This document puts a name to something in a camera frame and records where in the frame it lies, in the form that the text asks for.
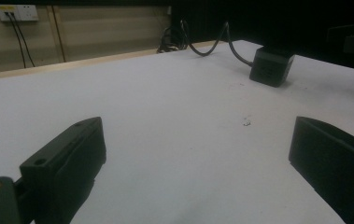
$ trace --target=power cord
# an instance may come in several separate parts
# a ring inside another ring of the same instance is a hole
[[[175,27],[168,27],[163,31],[160,46],[157,49],[157,53],[171,52],[186,49],[188,43],[182,32]]]
[[[13,26],[13,30],[14,33],[16,34],[17,39],[19,40],[19,45],[20,45],[20,52],[21,52],[21,56],[22,56],[22,62],[24,63],[24,68],[26,68],[26,64],[25,64],[25,58],[24,58],[24,53],[22,52],[22,46],[21,46],[21,41],[20,41],[20,37],[19,34],[17,33],[16,27],[14,26],[14,22],[11,19],[10,15],[8,14],[8,12],[5,12],[5,14],[7,15],[7,17],[10,19],[11,21],[11,25]]]
[[[191,47],[191,49],[198,55],[205,57],[208,56],[212,53],[212,51],[214,51],[215,47],[218,45],[220,39],[223,37],[224,32],[226,31],[226,35],[227,35],[227,41],[229,43],[229,47],[233,53],[233,55],[242,63],[245,63],[246,65],[252,67],[253,62],[250,62],[246,59],[244,59],[243,57],[241,57],[237,51],[234,48],[233,45],[233,41],[230,38],[230,26],[229,26],[229,22],[225,22],[222,26],[222,29],[220,30],[220,33],[218,35],[217,40],[215,41],[214,45],[212,46],[212,48],[207,51],[207,52],[200,52],[197,48],[194,47],[194,45],[191,43],[190,41],[190,30],[189,30],[189,25],[186,21],[181,20],[180,21],[180,27],[182,29],[182,32],[180,32],[177,28],[175,27],[169,27],[167,29],[164,30],[163,32],[163,36],[162,36],[162,41],[161,41],[161,45],[159,46],[157,52],[158,53],[162,53],[162,52],[170,52],[170,51],[175,51],[175,50],[181,50],[181,49],[186,49],[187,46]],[[178,39],[175,35],[170,35],[167,32],[168,31],[172,31],[175,30],[177,31],[178,35],[181,35],[181,38]],[[167,43],[165,41],[165,39],[169,37],[170,41]]]
[[[28,49],[28,46],[27,46],[27,42],[25,41],[24,35],[22,34],[22,31],[21,31],[21,29],[20,29],[19,23],[17,22],[16,17],[14,16],[14,13],[11,13],[11,16],[13,17],[14,21],[16,22],[17,29],[19,30],[19,32],[20,32],[20,34],[21,34],[22,41],[24,42],[25,49],[27,50],[27,53],[28,53],[29,60],[31,61],[32,66],[35,67],[34,61],[32,60],[31,54],[29,53],[29,49]]]

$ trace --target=cable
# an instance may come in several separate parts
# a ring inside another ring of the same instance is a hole
[[[220,39],[222,38],[223,36],[223,33],[224,31],[226,30],[226,35],[227,35],[227,39],[228,39],[228,43],[229,43],[229,47],[230,49],[232,50],[232,53],[233,55],[239,60],[241,61],[242,63],[245,63],[246,65],[252,67],[253,65],[253,62],[250,62],[246,59],[244,59],[243,57],[241,57],[237,51],[235,50],[234,46],[233,46],[233,41],[232,39],[230,38],[230,29],[229,29],[229,22],[225,22],[223,24],[223,27],[219,33],[219,36],[218,36],[218,39],[215,41],[215,44],[212,46],[212,48],[206,52],[206,53],[203,53],[203,52],[200,52],[198,51],[192,44],[191,44],[191,41],[190,41],[190,37],[189,37],[189,25],[187,22],[185,22],[184,20],[180,21],[180,25],[181,25],[181,28],[182,28],[182,31],[184,33],[184,37],[186,38],[188,44],[189,44],[189,47],[191,47],[191,49],[198,55],[200,56],[208,56],[209,54],[212,53],[212,51],[215,49],[215,47],[218,45],[218,42],[220,41]]]
[[[16,33],[16,37],[17,37],[17,39],[19,40],[20,52],[21,52],[21,56],[22,56],[22,62],[24,63],[24,68],[26,68],[27,66],[26,66],[26,64],[25,64],[25,58],[24,58],[24,53],[22,52],[22,46],[21,46],[21,41],[20,41],[19,34],[17,33],[16,27],[14,26],[14,22],[13,22],[13,20],[11,19],[10,15],[8,15],[8,12],[5,12],[5,14],[6,14],[6,15],[8,16],[8,18],[10,19],[11,25],[13,25],[14,33]]]
[[[17,29],[19,29],[19,32],[20,32],[21,37],[22,37],[22,41],[24,41],[25,49],[27,50],[29,60],[31,61],[32,66],[35,67],[34,61],[32,60],[31,54],[29,53],[29,49],[28,49],[28,46],[27,46],[27,42],[25,41],[24,35],[22,34],[22,31],[21,31],[21,29],[20,29],[19,23],[17,22],[16,17],[14,16],[14,13],[11,13],[11,16],[13,17],[14,21],[16,22]]]
[[[188,46],[191,47],[191,49],[198,55],[205,57],[208,56],[212,53],[212,51],[214,51],[215,47],[218,45],[220,39],[223,37],[224,32],[226,31],[226,35],[227,35],[227,42],[229,43],[229,47],[233,53],[233,55],[242,63],[245,63],[246,65],[252,67],[253,62],[250,62],[246,59],[244,59],[243,57],[241,57],[237,51],[234,48],[233,45],[233,41],[230,38],[230,26],[229,26],[229,22],[225,22],[223,24],[222,29],[220,30],[220,33],[218,35],[217,40],[215,41],[214,45],[212,46],[212,48],[207,51],[207,52],[200,52],[197,48],[194,47],[194,45],[191,43],[191,39],[190,39],[190,31],[189,31],[189,25],[187,22],[185,22],[184,20],[180,21],[180,27],[182,29],[182,32],[180,32],[177,28],[175,27],[168,27],[167,29],[164,30],[163,32],[163,36],[162,36],[162,41],[161,41],[161,45],[159,46],[159,48],[157,49],[157,53],[163,53],[163,52],[170,52],[170,51],[176,51],[176,50],[181,50],[181,49],[186,49]],[[178,37],[176,35],[168,35],[167,32],[168,31],[176,31],[178,35],[180,35],[182,37],[182,40],[178,39]],[[169,37],[170,38],[170,42],[166,43],[165,39]]]
[[[222,28],[222,30],[220,31],[219,36],[218,36],[218,39],[215,41],[215,44],[214,44],[214,45],[212,46],[212,48],[211,48],[209,51],[207,51],[206,53],[202,53],[202,52],[198,51],[198,50],[193,46],[193,44],[191,43],[190,37],[189,37],[189,25],[188,25],[188,23],[185,22],[184,20],[182,20],[182,21],[180,21],[180,27],[182,28],[184,37],[186,38],[186,41],[188,42],[189,47],[191,47],[191,49],[192,49],[196,54],[205,57],[205,56],[210,55],[210,54],[212,53],[212,51],[214,51],[214,49],[217,47],[218,42],[220,41],[220,39],[221,39],[222,36],[223,36],[223,32],[224,32],[225,29],[227,28],[227,23],[225,23],[225,24],[223,25],[223,28]]]
[[[187,47],[188,44],[186,43],[183,34],[177,28],[171,26],[164,29],[161,44],[157,49],[157,53],[177,51],[186,49]]]
[[[232,50],[233,55],[234,55],[238,60],[240,60],[240,62],[242,62],[242,63],[248,65],[249,67],[252,67],[253,62],[250,62],[250,61],[244,59],[244,58],[241,57],[241,56],[237,53],[237,51],[235,50],[235,48],[234,48],[234,46],[233,46],[233,41],[232,41],[232,39],[230,38],[229,22],[225,22],[225,23],[227,23],[227,31],[226,31],[226,34],[227,34],[227,39],[228,39],[228,42],[229,42],[229,47],[230,47],[230,49]]]

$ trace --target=wall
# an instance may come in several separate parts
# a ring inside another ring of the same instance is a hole
[[[36,6],[39,21],[19,22],[36,66],[156,49],[167,7]],[[31,66],[25,54],[27,66]],[[10,22],[0,21],[0,71],[23,68]]]

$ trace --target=black box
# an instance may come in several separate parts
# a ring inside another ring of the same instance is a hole
[[[294,54],[287,50],[262,47],[256,50],[249,75],[251,80],[279,87],[287,78]]]
[[[354,224],[354,136],[298,117],[290,163],[347,224]]]

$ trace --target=plug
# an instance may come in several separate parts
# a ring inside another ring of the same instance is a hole
[[[284,49],[262,47],[256,50],[249,79],[279,87],[287,79],[294,54]]]
[[[0,5],[0,20],[10,21],[9,17],[14,17],[16,21],[20,21],[20,14],[16,5]]]

